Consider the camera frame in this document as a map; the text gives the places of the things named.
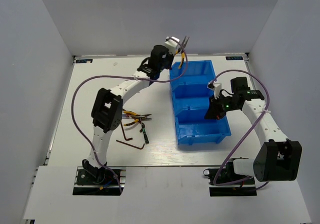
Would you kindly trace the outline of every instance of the allen key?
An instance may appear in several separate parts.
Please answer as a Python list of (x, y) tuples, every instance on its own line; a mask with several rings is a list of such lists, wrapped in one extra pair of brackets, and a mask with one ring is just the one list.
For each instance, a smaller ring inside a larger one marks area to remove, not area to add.
[(124, 137), (124, 139), (126, 140), (126, 141), (130, 141), (130, 140), (133, 140), (133, 138), (127, 138), (125, 135), (125, 129), (124, 129), (124, 127), (123, 127), (123, 125), (122, 125), (122, 121), (121, 121), (121, 130), (122, 130), (122, 134), (124, 135), (123, 137)]
[(142, 149), (144, 148), (144, 146), (145, 146), (145, 143), (143, 143), (144, 145), (143, 145), (142, 147), (137, 147), (137, 146), (130, 145), (130, 144), (125, 143), (125, 142), (120, 141), (120, 140), (116, 140), (116, 142), (119, 142), (119, 143), (121, 143), (121, 144), (124, 144), (124, 145), (130, 146), (130, 147), (133, 147), (133, 148), (138, 149), (138, 150), (142, 150)]

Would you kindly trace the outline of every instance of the white backdrop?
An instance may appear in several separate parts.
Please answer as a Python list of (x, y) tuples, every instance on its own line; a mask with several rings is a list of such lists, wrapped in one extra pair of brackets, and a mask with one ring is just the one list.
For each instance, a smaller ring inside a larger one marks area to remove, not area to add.
[(189, 53), (249, 52), (278, 0), (43, 0), (73, 55), (149, 54), (168, 35)]
[(41, 0), (0, 0), (0, 217), (20, 223), (72, 56)]
[(250, 54), (272, 116), (303, 146), (298, 182), (313, 223), (320, 223), (319, 10), (320, 0), (279, 0)]

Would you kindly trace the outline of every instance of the blue storage tray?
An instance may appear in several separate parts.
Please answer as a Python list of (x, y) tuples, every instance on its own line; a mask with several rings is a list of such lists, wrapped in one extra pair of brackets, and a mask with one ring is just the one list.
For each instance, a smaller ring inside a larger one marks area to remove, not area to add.
[[(178, 69), (179, 64), (180, 62), (173, 64), (170, 79), (179, 76), (185, 69), (185, 64)], [(186, 73), (171, 82), (178, 144), (220, 143), (226, 136), (231, 135), (227, 117), (221, 120), (205, 120), (209, 97), (214, 94), (207, 88), (207, 84), (215, 76), (210, 60), (189, 61)]]

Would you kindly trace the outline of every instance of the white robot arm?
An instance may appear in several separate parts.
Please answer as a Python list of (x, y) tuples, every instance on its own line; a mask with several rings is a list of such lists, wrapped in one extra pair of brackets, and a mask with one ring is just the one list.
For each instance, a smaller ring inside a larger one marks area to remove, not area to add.
[(107, 163), (107, 149), (112, 132), (121, 124), (123, 104), (140, 90), (150, 86), (159, 78), (163, 69), (170, 69), (177, 52), (177, 42), (167, 38), (164, 45), (154, 46), (150, 57), (145, 58), (133, 80), (126, 80), (109, 90), (101, 88), (98, 91), (91, 116), (94, 124), (94, 136), (87, 159), (82, 166), (94, 179), (99, 182), (104, 177), (104, 168), (101, 164)]
[[(205, 118), (221, 119), (227, 111), (242, 110), (251, 124), (254, 124), (260, 118), (266, 103), (262, 93), (251, 90), (247, 83), (246, 77), (232, 79), (233, 94), (224, 96), (221, 84), (210, 82), (208, 88), (214, 91), (214, 95), (209, 99)], [(262, 146), (257, 157), (232, 159), (227, 169), (232, 172), (230, 176), (254, 176), (259, 181), (295, 180), (302, 153), (300, 143), (289, 140), (269, 112), (263, 115), (254, 130)]]

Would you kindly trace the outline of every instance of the pliers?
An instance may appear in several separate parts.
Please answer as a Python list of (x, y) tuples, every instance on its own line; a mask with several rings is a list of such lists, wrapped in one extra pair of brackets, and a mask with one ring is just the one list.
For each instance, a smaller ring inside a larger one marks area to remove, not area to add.
[[(187, 46), (187, 43), (189, 41), (189, 38), (187, 38), (187, 36), (185, 36), (185, 38), (183, 39), (181, 45), (183, 46), (183, 48), (185, 49), (185, 47)], [(179, 47), (178, 50), (175, 52), (175, 54), (178, 54), (180, 51), (182, 51), (182, 48)], [(182, 65), (184, 64), (184, 59), (185, 59), (186, 54), (184, 52), (181, 53), (181, 62), (180, 65), (178, 67), (178, 69), (181, 69)]]
[(129, 110), (124, 110), (124, 114), (126, 114), (128, 117), (131, 117), (134, 119), (133, 122), (124, 124), (124, 126), (131, 126), (134, 125), (135, 123), (139, 122), (140, 120), (152, 120), (152, 118), (149, 118), (148, 116), (151, 116), (151, 114), (146, 114), (146, 115), (139, 115), (133, 111)]

